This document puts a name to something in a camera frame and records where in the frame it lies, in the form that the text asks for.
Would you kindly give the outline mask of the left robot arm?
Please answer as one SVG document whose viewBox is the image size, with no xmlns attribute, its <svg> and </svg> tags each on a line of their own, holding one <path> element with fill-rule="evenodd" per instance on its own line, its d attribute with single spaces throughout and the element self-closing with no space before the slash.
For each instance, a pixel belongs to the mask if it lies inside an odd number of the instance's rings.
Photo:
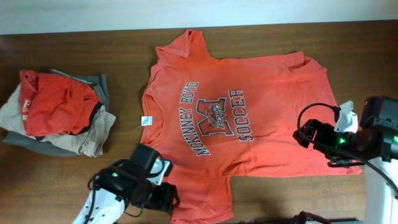
<svg viewBox="0 0 398 224">
<path fill-rule="evenodd" d="M 177 187 L 163 179 L 171 173 L 172 161 L 155 149 L 138 144 L 128 159 L 120 159 L 101 169 L 88 181 L 90 194 L 73 224 L 109 224 L 127 213 L 132 205 L 139 209 L 172 212 L 179 206 Z"/>
</svg>

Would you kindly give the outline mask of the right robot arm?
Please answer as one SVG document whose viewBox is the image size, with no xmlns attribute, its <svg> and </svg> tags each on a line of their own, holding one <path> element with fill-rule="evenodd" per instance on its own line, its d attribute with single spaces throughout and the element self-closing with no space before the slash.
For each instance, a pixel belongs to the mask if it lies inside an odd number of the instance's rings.
<svg viewBox="0 0 398 224">
<path fill-rule="evenodd" d="M 397 223 L 397 100 L 369 97 L 360 118 L 352 101 L 327 107 L 335 114 L 334 126 L 310 119 L 297 124 L 294 139 L 323 153 L 328 167 L 364 166 L 367 196 L 362 223 Z"/>
</svg>

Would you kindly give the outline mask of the orange soccer t-shirt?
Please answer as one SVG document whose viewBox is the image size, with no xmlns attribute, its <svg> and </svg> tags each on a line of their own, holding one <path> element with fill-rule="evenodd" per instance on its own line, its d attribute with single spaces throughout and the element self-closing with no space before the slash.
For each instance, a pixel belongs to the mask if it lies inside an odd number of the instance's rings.
<svg viewBox="0 0 398 224">
<path fill-rule="evenodd" d="M 172 223 L 218 223 L 233 217 L 230 179 L 358 175 L 293 137 L 298 121 L 334 122 L 325 67 L 303 52 L 213 58 L 200 31 L 157 47 L 142 97 L 152 123 L 142 143 L 171 160 L 166 181 L 180 205 Z"/>
</svg>

